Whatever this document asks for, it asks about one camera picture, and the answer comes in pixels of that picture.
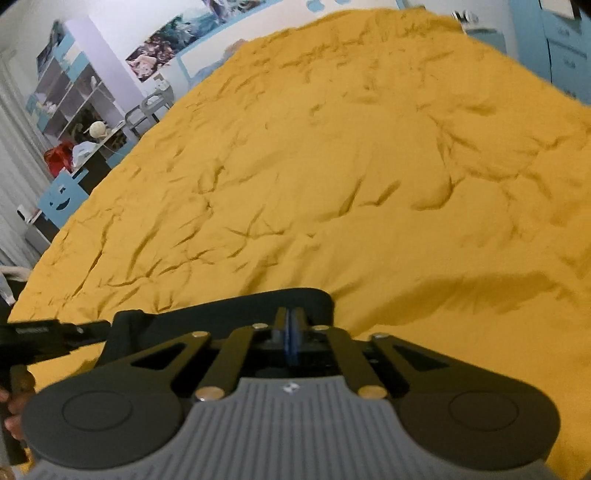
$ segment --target bed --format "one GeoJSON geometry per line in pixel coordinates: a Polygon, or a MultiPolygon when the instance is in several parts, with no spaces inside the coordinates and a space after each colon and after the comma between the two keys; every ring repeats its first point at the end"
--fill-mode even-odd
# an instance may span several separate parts
{"type": "MultiPolygon", "coordinates": [[[[591,111],[451,18],[347,11],[242,46],[96,188],[12,320],[316,287],[338,326],[529,382],[591,468],[591,111]]],[[[40,386],[100,347],[32,369],[40,386]]]]}

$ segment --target gray ribbed panel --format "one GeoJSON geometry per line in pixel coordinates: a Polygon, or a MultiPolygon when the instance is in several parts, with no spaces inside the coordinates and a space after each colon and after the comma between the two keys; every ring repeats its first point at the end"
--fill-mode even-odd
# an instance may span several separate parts
{"type": "Polygon", "coordinates": [[[476,472],[416,445],[385,400],[363,400],[342,377],[241,379],[233,395],[196,404],[159,452],[110,471],[41,462],[27,480],[557,480],[542,462],[476,472]]]}

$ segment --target red plastic bag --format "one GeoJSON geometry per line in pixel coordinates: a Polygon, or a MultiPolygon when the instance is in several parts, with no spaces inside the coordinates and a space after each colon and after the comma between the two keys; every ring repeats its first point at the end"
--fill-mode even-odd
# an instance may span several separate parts
{"type": "Polygon", "coordinates": [[[68,140],[60,143],[57,147],[47,150],[43,159],[49,167],[53,178],[56,178],[65,167],[67,171],[72,172],[72,149],[74,144],[68,140]]]}

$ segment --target white curtain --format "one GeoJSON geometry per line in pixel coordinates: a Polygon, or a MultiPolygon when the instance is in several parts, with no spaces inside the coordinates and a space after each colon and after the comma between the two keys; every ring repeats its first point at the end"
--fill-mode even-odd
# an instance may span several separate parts
{"type": "Polygon", "coordinates": [[[51,148],[31,124],[0,56],[0,264],[32,267],[38,253],[25,241],[19,205],[32,211],[51,182],[43,152],[51,148]]]}

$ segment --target person's hand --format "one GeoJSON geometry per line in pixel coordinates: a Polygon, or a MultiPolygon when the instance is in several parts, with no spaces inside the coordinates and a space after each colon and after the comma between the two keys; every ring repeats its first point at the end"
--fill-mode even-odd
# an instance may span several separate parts
{"type": "Polygon", "coordinates": [[[7,430],[12,433],[12,436],[17,440],[24,440],[21,426],[21,414],[25,409],[25,406],[35,395],[35,378],[30,372],[27,372],[26,378],[20,379],[21,386],[24,387],[21,391],[15,395],[11,395],[7,390],[0,388],[0,402],[8,404],[8,411],[12,413],[12,417],[8,417],[4,421],[4,425],[7,430]]]}

